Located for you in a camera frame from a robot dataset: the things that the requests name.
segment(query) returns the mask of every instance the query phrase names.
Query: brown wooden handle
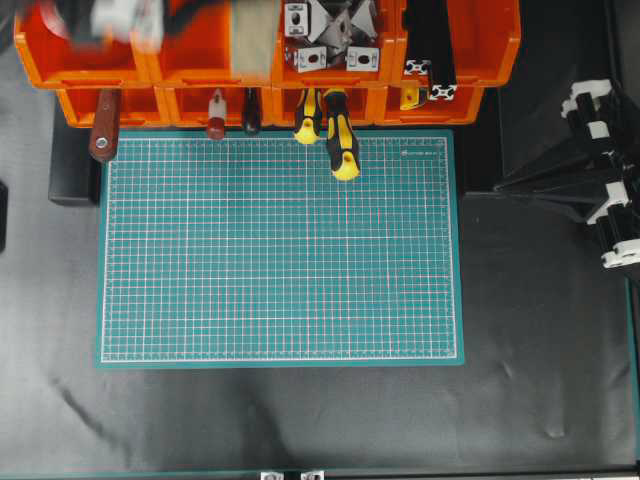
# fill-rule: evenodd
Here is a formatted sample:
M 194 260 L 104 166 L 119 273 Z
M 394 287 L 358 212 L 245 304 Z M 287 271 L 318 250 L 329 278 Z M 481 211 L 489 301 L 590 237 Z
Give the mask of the brown wooden handle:
M 89 139 L 89 153 L 101 163 L 113 160 L 118 153 L 121 99 L 121 90 L 100 91 Z

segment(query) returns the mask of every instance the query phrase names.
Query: grid lines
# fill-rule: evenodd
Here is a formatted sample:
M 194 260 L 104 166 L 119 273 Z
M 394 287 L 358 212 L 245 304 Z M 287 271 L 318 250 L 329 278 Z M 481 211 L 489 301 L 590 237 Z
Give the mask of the grid lines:
M 98 363 L 460 359 L 450 137 L 360 146 L 363 175 L 343 183 L 322 143 L 123 132 Z

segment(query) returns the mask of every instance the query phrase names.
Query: tool rack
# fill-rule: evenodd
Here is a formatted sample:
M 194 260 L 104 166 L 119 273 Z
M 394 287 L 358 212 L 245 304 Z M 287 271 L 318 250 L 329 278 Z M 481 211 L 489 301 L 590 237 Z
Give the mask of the tool rack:
M 177 8 L 183 0 L 171 0 Z M 227 99 L 227 125 L 241 124 L 242 90 L 260 91 L 263 126 L 293 126 L 302 89 L 344 87 L 355 126 L 461 125 L 477 117 L 486 87 L 504 85 L 520 45 L 519 0 L 448 0 L 458 91 L 453 101 L 427 102 L 402 111 L 400 91 L 425 86 L 428 76 L 404 74 L 407 0 L 377 0 L 378 72 L 327 69 L 298 73 L 284 62 L 283 22 L 269 78 L 234 77 L 230 59 L 229 1 L 201 12 L 183 35 L 166 39 L 157 54 L 135 41 L 100 50 L 75 49 L 50 32 L 40 8 L 17 19 L 15 45 L 34 87 L 54 90 L 67 122 L 90 128 L 100 89 L 122 89 L 123 127 L 201 127 L 216 88 Z

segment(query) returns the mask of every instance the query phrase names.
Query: black table surface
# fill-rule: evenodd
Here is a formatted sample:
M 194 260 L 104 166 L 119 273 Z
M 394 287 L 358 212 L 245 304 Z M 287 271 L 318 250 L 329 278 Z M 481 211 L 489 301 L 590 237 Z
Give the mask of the black table surface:
M 522 3 L 508 168 L 566 132 L 559 101 L 585 71 L 572 59 L 604 42 L 600 2 Z M 54 97 L 13 51 L 0 79 L 0 475 L 635 462 L 624 282 L 577 226 L 511 201 L 460 204 L 463 367 L 97 370 L 98 211 L 48 202 Z

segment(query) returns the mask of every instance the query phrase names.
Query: screwdriver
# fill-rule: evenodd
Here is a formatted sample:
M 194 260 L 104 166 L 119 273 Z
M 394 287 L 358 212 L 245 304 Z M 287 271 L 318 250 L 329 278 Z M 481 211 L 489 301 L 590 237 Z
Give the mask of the screwdriver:
M 351 128 L 347 94 L 342 88 L 331 88 L 325 92 L 324 99 L 327 102 L 327 151 L 331 157 L 331 172 L 338 180 L 353 180 L 360 175 L 360 146 Z
M 246 88 L 244 91 L 244 108 L 242 109 L 242 129 L 253 137 L 262 128 L 262 112 L 257 88 Z
M 320 138 L 321 127 L 320 90 L 315 88 L 303 90 L 300 102 L 296 107 L 296 125 L 293 136 L 303 145 L 312 145 Z
M 89 141 L 89 153 L 100 163 L 110 162 L 118 153 L 121 103 L 122 90 L 100 91 Z
M 207 136 L 211 140 L 222 140 L 225 134 L 224 124 L 227 120 L 227 102 L 219 88 L 213 92 L 209 101 L 209 122 L 207 123 Z

